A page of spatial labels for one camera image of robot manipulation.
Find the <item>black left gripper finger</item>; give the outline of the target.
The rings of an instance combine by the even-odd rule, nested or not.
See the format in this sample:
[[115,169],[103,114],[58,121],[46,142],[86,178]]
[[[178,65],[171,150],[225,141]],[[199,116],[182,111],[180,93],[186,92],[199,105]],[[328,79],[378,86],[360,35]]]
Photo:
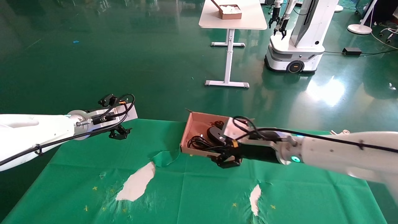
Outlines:
[[118,98],[114,94],[105,95],[102,97],[98,104],[102,107],[111,107],[115,106],[118,103]]
[[109,133],[109,138],[124,140],[131,133],[132,128],[124,128],[122,125],[118,125],[116,128],[111,129]]

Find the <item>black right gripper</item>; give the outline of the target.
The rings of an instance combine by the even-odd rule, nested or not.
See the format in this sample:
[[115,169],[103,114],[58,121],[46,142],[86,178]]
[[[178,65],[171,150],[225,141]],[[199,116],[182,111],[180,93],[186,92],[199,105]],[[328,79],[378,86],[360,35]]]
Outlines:
[[254,145],[249,143],[239,143],[238,146],[229,146],[229,155],[234,159],[227,161],[227,156],[220,154],[211,155],[211,161],[223,169],[239,167],[243,159],[270,162],[280,164],[277,157],[276,142],[266,142],[265,145]]

